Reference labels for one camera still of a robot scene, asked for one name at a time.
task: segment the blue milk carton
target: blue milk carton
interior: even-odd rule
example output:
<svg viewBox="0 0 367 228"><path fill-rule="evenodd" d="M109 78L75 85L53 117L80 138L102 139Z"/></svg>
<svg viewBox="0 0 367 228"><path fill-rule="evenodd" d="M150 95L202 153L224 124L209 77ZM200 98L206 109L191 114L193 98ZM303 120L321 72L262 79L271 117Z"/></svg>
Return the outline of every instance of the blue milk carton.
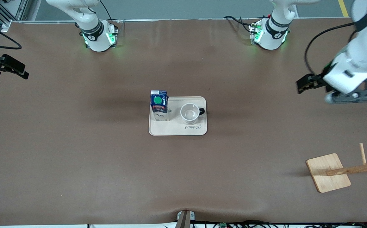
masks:
<svg viewBox="0 0 367 228"><path fill-rule="evenodd" d="M169 121L168 95L165 90L152 90L150 105L156 121Z"/></svg>

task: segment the brown table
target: brown table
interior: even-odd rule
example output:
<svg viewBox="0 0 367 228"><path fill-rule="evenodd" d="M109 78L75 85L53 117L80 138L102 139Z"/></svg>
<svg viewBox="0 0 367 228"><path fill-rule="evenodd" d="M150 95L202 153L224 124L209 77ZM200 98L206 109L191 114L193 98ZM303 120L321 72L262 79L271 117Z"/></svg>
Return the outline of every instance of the brown table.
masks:
<svg viewBox="0 0 367 228"><path fill-rule="evenodd" d="M159 223L182 209L224 222L367 221L367 174L318 193L305 164L329 153L361 164L367 104L328 105L323 88L295 88L309 40L349 21L295 20L275 51L225 20L129 22L104 53L73 24L13 23L23 49L0 55L30 78L0 78L0 225ZM316 71L351 31L317 40ZM205 97L208 132L151 136L151 89Z"/></svg>

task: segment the white mug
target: white mug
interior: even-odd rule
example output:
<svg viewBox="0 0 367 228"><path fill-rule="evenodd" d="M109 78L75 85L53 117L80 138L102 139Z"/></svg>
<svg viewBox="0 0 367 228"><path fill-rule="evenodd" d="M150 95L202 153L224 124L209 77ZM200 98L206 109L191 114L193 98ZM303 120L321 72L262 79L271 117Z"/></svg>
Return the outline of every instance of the white mug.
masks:
<svg viewBox="0 0 367 228"><path fill-rule="evenodd" d="M186 124L195 124L198 117L205 113L204 108L199 108L194 103L186 103L181 107L181 117Z"/></svg>

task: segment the tray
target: tray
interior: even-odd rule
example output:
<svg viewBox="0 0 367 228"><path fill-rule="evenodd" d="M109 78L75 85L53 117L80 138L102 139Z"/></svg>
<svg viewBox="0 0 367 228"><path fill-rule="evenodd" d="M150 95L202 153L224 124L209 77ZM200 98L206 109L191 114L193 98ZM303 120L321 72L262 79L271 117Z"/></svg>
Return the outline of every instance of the tray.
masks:
<svg viewBox="0 0 367 228"><path fill-rule="evenodd" d="M186 103L194 103L204 108L205 113L198 117L198 122L187 125L182 120L180 111ZM153 136L201 136L208 131L208 110L204 97L169 97L169 121L156 121L150 107L148 132Z"/></svg>

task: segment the wooden base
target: wooden base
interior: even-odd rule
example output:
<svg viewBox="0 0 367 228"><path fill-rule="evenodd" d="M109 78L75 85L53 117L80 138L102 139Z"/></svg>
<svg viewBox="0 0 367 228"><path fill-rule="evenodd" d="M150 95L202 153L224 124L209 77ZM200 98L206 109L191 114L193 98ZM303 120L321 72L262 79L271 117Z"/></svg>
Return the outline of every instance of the wooden base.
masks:
<svg viewBox="0 0 367 228"><path fill-rule="evenodd" d="M350 179L346 174L336 176L327 176L326 174L327 170L343 168L336 153L309 159L306 161L306 164L317 190L321 193L351 185Z"/></svg>

